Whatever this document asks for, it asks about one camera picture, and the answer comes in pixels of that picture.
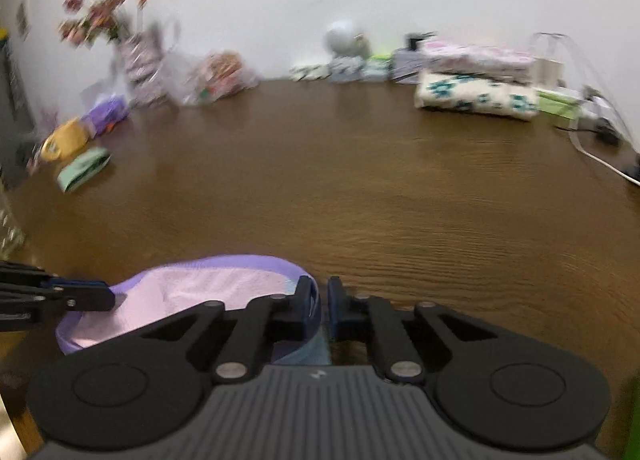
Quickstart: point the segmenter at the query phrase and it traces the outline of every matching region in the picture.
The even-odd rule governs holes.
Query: silver bolt
[[[413,379],[422,373],[422,367],[414,361],[399,361],[391,366],[391,373],[404,379]]]
[[[241,379],[247,374],[247,369],[241,363],[223,363],[216,368],[216,374],[222,379]]]

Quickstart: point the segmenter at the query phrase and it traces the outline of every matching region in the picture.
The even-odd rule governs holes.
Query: yellow cup
[[[67,158],[82,149],[88,141],[89,133],[80,120],[69,120],[47,138],[40,150],[40,156],[47,162]]]

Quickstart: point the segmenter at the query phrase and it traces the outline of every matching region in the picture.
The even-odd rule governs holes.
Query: mug handle
[[[47,138],[44,144],[42,144],[42,149],[40,150],[40,155],[46,160],[51,162],[52,160],[57,160],[62,155],[62,149],[56,148],[55,151],[51,150],[51,146],[55,144],[53,137],[50,136]]]

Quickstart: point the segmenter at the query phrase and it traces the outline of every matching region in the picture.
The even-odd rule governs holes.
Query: purple object
[[[251,270],[264,270],[268,272],[274,272],[287,277],[294,283],[298,282],[301,275],[311,277],[305,270],[298,265],[289,263],[279,257],[269,257],[263,255],[219,255],[215,257],[208,257],[205,259],[199,259],[197,261],[187,261],[184,263],[173,263],[170,265],[159,266],[151,270],[158,270],[159,268],[166,267],[181,267],[184,268],[247,268]],[[146,276],[151,270],[145,270],[137,274],[136,276],[111,287],[111,290],[116,294],[128,292],[135,287],[143,277]],[[311,340],[318,333],[321,327],[322,309],[318,293],[318,285],[316,281],[311,277],[313,289],[311,292],[311,314],[308,337]],[[68,312],[65,317],[60,321],[60,324],[56,328],[56,338],[58,345],[65,355],[72,354],[82,350],[75,342],[70,338],[74,328],[80,322],[82,317],[81,312]],[[278,361],[284,357],[292,354],[305,347],[307,342],[297,341],[282,341],[276,343],[273,347],[272,361]]]
[[[114,124],[121,122],[129,116],[129,106],[123,96],[116,96],[101,102],[89,113],[82,117],[82,121],[87,125],[95,136],[101,135]]]

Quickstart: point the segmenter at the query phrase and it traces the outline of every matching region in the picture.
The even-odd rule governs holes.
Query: ribbed gray panel
[[[370,366],[267,366],[215,389],[184,429],[151,446],[85,453],[49,443],[34,460],[603,460],[589,446],[522,455],[450,429],[426,395]]]

